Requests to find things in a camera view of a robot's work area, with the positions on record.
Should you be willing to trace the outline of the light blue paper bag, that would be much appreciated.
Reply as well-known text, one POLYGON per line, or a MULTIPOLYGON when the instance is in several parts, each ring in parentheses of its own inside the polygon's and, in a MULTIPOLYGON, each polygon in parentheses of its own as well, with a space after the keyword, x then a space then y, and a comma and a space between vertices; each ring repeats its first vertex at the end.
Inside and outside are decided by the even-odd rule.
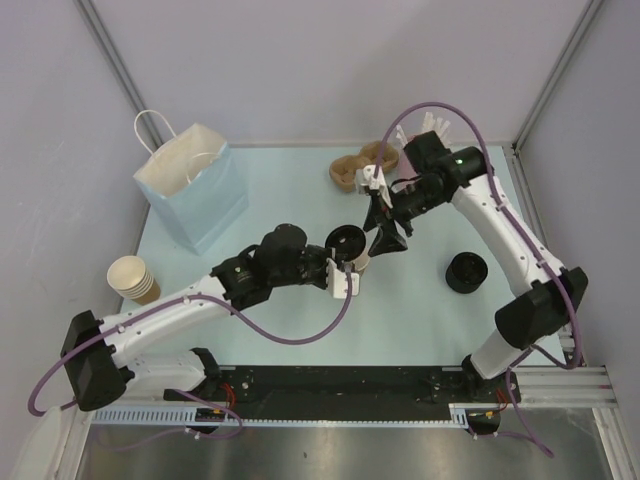
POLYGON ((134 180, 170 237, 202 254, 248 208, 247 183, 218 132, 199 123, 169 132, 134 180))

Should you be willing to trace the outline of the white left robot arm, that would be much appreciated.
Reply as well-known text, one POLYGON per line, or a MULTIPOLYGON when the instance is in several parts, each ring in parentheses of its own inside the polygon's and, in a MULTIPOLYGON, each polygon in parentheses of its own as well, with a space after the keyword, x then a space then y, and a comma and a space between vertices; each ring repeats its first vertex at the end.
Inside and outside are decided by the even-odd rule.
POLYGON ((299 227, 281 224, 178 292, 127 314, 98 319, 87 310, 76 315, 61 350, 76 405, 94 411, 118 400, 134 379, 134 359, 184 329, 237 315, 267 301, 278 287, 327 289, 334 253, 308 243, 299 227))

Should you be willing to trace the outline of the brown paper cups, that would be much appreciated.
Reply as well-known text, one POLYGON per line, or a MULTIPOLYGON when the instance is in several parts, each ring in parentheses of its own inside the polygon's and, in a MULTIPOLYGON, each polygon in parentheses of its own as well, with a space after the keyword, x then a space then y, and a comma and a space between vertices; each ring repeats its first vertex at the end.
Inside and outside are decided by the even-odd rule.
POLYGON ((123 256, 107 270, 108 285, 122 298, 147 305, 158 300, 161 289, 144 260, 138 256, 123 256))

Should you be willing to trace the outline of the single black cup lid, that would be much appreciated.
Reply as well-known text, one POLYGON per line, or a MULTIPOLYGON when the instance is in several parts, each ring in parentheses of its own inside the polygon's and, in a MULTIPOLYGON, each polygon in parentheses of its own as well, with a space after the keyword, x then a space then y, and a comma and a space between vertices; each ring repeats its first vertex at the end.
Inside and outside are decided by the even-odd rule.
POLYGON ((332 251, 332 258, 337 264, 352 262, 365 251, 366 235, 356 225, 342 225, 329 233, 325 247, 332 251))

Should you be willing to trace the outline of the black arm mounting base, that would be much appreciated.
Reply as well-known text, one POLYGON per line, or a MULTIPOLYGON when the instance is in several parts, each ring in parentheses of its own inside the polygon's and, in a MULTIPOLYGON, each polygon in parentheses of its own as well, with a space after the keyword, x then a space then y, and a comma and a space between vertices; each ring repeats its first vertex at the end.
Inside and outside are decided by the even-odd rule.
POLYGON ((482 380, 460 367, 442 366, 237 366, 207 376, 190 394, 231 402, 231 410, 257 413, 378 412, 384 407, 469 404, 496 410, 521 400, 516 376, 482 380))

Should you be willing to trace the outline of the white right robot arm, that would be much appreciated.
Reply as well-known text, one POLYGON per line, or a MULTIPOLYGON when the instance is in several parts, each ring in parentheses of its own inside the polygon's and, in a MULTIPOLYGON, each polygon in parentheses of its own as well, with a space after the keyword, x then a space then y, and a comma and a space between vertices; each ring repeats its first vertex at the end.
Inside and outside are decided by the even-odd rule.
POLYGON ((497 378, 538 341, 572 322, 588 278, 567 269, 535 238, 512 211, 487 154, 477 147, 457 152, 427 132, 404 148, 416 175, 398 191, 369 165, 356 173, 357 189, 370 198, 364 230, 377 235, 369 256, 403 252, 414 218, 452 204, 474 227, 500 265, 513 300, 495 314, 495 330, 463 362, 463 393, 484 401, 497 389, 497 378))

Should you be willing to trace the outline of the single brown paper cup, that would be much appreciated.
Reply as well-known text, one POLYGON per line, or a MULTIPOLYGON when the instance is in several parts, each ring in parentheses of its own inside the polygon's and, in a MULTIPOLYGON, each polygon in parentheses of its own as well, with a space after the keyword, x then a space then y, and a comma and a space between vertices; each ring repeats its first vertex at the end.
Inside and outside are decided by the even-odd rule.
POLYGON ((355 258, 347 261, 347 265, 350 267, 351 272, 362 277, 370 261, 371 257, 368 255, 368 246, 365 246, 355 258))

